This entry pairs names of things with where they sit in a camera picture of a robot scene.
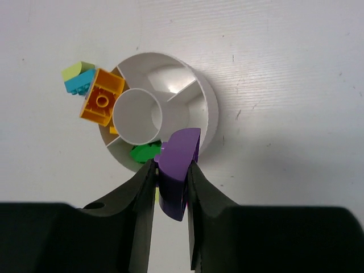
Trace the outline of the green arch lego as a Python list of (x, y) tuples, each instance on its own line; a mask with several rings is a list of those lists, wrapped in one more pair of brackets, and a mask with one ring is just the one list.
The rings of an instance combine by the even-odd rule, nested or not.
[(135, 162), (144, 164), (149, 159), (153, 159), (155, 155), (160, 154), (161, 146), (161, 141), (134, 146), (130, 151), (130, 156)]

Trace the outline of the yellow butterfly lego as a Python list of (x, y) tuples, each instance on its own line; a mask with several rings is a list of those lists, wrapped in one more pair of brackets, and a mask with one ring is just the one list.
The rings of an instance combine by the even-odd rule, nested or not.
[(128, 88), (125, 79), (104, 69), (96, 69), (80, 111), (80, 118), (106, 127), (118, 97)]

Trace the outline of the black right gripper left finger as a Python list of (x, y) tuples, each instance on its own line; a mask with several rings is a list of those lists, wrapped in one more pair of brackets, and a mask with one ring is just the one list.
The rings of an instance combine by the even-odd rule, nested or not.
[(147, 272), (156, 163), (84, 208), (1, 203), (2, 272)]

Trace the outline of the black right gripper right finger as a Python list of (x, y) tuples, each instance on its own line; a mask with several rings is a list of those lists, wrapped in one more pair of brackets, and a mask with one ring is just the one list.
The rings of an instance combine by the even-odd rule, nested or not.
[(363, 229), (345, 208), (239, 205), (196, 163), (187, 185), (195, 272), (363, 271)]

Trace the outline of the purple lego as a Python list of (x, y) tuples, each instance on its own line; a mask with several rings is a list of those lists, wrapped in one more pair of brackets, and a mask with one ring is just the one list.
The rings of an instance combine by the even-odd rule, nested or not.
[(187, 204), (187, 172), (198, 161), (201, 129), (186, 128), (174, 132), (163, 142), (154, 161), (158, 165), (159, 205), (162, 211), (181, 221)]

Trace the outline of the yellow lego brick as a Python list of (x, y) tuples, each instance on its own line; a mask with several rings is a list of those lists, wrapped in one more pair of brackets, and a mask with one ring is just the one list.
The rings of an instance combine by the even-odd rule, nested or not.
[(113, 127), (113, 126), (110, 126), (110, 127), (109, 127), (109, 133), (111, 133), (111, 134), (118, 134), (118, 132), (117, 132), (116, 128), (115, 128), (115, 127)]

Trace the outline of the yellow-green and teal long lego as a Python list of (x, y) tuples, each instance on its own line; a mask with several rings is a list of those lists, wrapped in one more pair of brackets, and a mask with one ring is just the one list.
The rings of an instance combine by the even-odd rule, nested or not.
[(96, 66), (91, 63), (79, 61), (61, 71), (67, 93), (84, 96), (96, 72)]

